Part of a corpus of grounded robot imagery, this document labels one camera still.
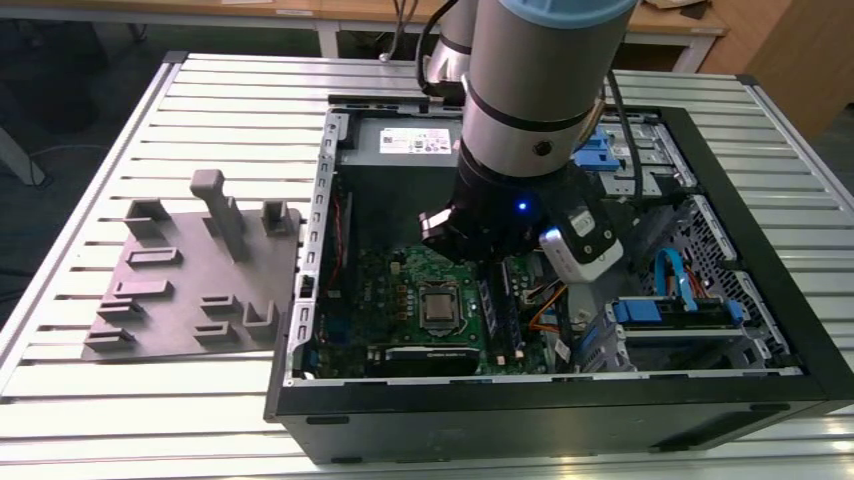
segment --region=black case frame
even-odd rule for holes
[[[370,101],[427,110],[423,98]],[[394,107],[385,108],[379,115],[394,116]],[[265,418],[286,426],[313,461],[702,450],[785,419],[818,416],[854,402],[849,365],[689,113],[642,106],[629,113],[654,113],[666,125],[804,375],[282,387],[287,339],[281,336]]]

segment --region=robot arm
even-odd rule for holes
[[[578,264],[619,247],[570,158],[636,3],[479,3],[453,198],[419,217],[422,241],[451,260],[498,261],[546,234]]]

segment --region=metal slotted table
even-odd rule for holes
[[[271,352],[136,364],[79,360],[134,198],[201,211],[219,168],[242,208],[303,214],[330,93],[418,95],[411,63],[170,55],[0,334],[0,477],[725,479],[854,475],[853,409],[708,452],[315,466],[262,420]],[[622,72],[628,101],[685,107],[846,358],[854,360],[854,202],[758,87]]]

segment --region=black cable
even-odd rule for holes
[[[445,2],[445,5],[439,7],[427,20],[425,24],[425,30],[422,30],[422,34],[418,36],[418,44],[415,45],[415,79],[418,80],[418,86],[422,88],[422,92],[431,97],[437,96],[437,92],[434,92],[433,87],[427,83],[427,79],[425,78],[425,44],[427,43],[427,35],[433,31],[433,28],[439,23],[439,19],[442,16],[449,13],[449,10],[457,5],[458,0],[449,0]]]
[[[629,117],[626,115],[626,105],[624,104],[624,95],[619,92],[619,85],[617,85],[614,70],[609,70],[609,84],[611,85],[611,95],[614,96],[614,104],[617,105],[619,124],[624,127],[624,136],[626,137],[626,145],[629,146],[629,154],[632,155],[632,169],[636,171],[634,201],[641,203],[644,200],[644,167],[641,166],[641,153],[638,152],[636,136],[632,133],[632,124],[629,123]]]

